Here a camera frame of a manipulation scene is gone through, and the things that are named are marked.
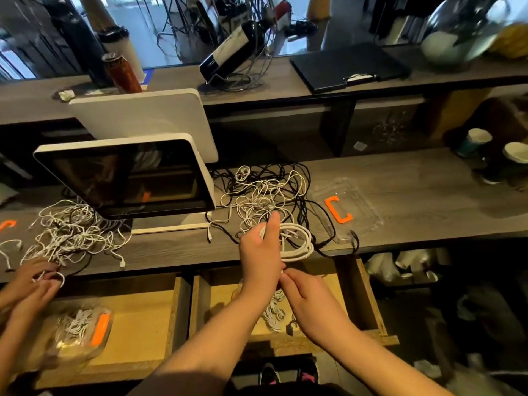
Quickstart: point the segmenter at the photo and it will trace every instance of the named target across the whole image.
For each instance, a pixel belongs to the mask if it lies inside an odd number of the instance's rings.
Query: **clipboard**
[[[405,79],[411,69],[373,43],[294,55],[290,63],[313,94],[347,86]]]

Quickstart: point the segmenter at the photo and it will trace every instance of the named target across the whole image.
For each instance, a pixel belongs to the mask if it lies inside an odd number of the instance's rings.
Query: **monitor screen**
[[[183,139],[36,152],[35,158],[103,218],[215,209]]]

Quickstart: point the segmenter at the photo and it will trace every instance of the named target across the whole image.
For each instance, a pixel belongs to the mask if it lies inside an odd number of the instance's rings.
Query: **soda can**
[[[143,91],[132,67],[120,52],[106,53],[102,56],[102,61],[109,77],[122,92],[141,93]]]

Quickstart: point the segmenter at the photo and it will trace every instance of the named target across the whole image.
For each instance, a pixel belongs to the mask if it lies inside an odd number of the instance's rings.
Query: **person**
[[[6,319],[0,336],[0,395],[10,383],[17,355],[33,321],[60,288],[61,282],[53,279],[57,268],[45,258],[28,260],[0,290],[0,312]],[[43,271],[48,272],[35,282],[33,278]]]
[[[279,214],[274,212],[267,224],[255,226],[240,239],[243,286],[238,297],[129,396],[222,394],[279,282],[304,334],[375,393],[380,396],[451,395],[361,332],[348,319],[322,278],[296,269],[282,272],[285,265],[280,255],[280,221]],[[266,233],[261,239],[259,234],[264,226]],[[278,385],[273,386],[266,388],[277,394]]]

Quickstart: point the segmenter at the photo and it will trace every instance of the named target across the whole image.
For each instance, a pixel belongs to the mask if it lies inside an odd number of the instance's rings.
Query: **black cup lid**
[[[126,39],[129,32],[124,26],[110,26],[102,31],[97,32],[97,37],[101,43],[114,43],[121,39]]]

